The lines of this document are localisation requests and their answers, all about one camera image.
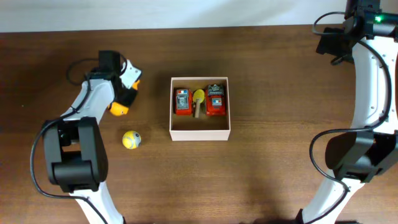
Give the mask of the orange toy fish figure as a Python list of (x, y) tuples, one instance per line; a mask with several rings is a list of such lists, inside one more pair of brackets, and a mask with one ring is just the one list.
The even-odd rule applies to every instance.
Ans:
[(115, 116), (122, 116), (128, 113), (138, 94), (140, 80), (135, 81), (130, 88), (123, 87), (121, 81), (112, 82), (114, 90), (114, 100), (108, 105), (107, 109)]

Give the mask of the yellow grey toy ball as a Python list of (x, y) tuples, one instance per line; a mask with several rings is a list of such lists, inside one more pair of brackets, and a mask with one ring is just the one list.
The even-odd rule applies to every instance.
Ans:
[(127, 149), (136, 149), (141, 145), (141, 135), (136, 131), (128, 131), (123, 135), (122, 144)]

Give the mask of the red toy car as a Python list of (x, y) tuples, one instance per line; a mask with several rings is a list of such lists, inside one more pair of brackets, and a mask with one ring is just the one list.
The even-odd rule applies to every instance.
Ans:
[(175, 91), (175, 114), (190, 116), (193, 111), (192, 91), (189, 89), (177, 89)]

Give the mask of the yellow wooden rattle drum toy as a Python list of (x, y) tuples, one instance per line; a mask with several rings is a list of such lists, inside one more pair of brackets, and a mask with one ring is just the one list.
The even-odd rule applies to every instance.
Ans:
[(193, 94), (193, 101), (195, 103), (195, 118), (199, 118), (200, 116), (200, 107), (203, 101), (205, 100), (205, 92), (202, 89), (198, 89)]

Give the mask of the red toy fire truck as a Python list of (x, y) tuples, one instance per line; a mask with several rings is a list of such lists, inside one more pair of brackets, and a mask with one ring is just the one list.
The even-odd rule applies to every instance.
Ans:
[(205, 109), (207, 116), (226, 114), (225, 90), (223, 85), (208, 85), (205, 90)]

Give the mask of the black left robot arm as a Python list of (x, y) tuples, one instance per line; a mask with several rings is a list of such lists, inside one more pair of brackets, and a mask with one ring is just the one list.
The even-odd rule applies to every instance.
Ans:
[(121, 53), (101, 50), (85, 74), (81, 92), (59, 118), (46, 121), (34, 144), (44, 141), (49, 181), (76, 200), (90, 223), (125, 223), (106, 185), (108, 158), (99, 123), (106, 111), (127, 114), (142, 72)]

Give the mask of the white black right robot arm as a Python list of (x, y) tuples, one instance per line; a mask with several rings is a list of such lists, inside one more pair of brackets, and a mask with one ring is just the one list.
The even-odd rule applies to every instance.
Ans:
[(354, 116), (350, 128), (328, 131), (323, 182), (297, 223), (337, 223), (350, 198), (397, 162), (397, 16), (379, 0), (354, 0), (343, 17), (342, 28), (320, 33), (317, 52), (354, 65)]

